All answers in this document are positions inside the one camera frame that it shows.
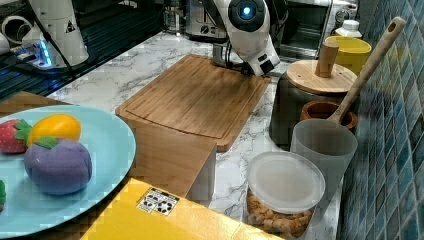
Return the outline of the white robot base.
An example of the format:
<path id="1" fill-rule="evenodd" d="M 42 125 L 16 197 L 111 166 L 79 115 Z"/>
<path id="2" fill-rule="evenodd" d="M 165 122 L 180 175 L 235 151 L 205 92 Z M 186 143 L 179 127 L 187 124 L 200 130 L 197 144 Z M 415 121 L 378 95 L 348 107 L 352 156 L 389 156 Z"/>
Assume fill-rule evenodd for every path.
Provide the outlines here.
<path id="1" fill-rule="evenodd" d="M 27 0 L 35 23 L 24 36 L 37 58 L 30 64 L 41 70 L 76 66 L 89 58 L 77 26 L 72 0 Z"/>

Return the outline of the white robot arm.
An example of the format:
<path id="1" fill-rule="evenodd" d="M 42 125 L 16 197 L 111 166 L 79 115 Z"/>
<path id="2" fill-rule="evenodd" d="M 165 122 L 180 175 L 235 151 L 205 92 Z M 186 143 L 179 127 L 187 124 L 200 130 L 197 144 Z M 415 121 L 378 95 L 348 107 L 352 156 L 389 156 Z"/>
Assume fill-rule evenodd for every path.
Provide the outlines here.
<path id="1" fill-rule="evenodd" d="M 211 1 L 239 58 L 256 76 L 273 70 L 280 58 L 270 36 L 270 14 L 265 0 Z"/>

